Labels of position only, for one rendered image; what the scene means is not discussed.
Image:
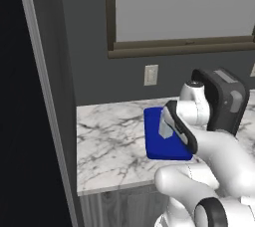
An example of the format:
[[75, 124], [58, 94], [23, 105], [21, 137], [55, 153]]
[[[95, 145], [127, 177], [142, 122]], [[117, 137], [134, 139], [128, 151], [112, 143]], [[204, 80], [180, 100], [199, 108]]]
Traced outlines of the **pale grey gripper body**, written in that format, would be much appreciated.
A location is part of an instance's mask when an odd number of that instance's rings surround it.
[[169, 138], [173, 135], [174, 120], [167, 107], [164, 107], [160, 114], [158, 133], [163, 138]]

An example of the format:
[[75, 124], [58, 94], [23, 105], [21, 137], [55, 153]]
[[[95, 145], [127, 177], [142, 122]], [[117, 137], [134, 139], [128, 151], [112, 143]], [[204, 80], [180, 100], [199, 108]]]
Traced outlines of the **black fridge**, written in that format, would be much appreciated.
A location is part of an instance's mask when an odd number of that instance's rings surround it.
[[0, 0], [0, 227], [85, 227], [62, 0]]

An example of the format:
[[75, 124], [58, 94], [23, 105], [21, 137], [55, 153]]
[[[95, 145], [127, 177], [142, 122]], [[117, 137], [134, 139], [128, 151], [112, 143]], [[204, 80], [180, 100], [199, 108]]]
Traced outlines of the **grey wooden base cabinet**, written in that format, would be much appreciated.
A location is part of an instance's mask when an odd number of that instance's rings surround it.
[[168, 197], [153, 184], [80, 197], [85, 227], [153, 227]]

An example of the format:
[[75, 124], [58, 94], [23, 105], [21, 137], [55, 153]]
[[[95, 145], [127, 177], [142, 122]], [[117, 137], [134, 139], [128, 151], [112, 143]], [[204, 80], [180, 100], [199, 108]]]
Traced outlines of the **brown framed window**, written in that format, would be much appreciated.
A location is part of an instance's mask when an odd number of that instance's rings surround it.
[[255, 0], [106, 0], [111, 59], [255, 50]]

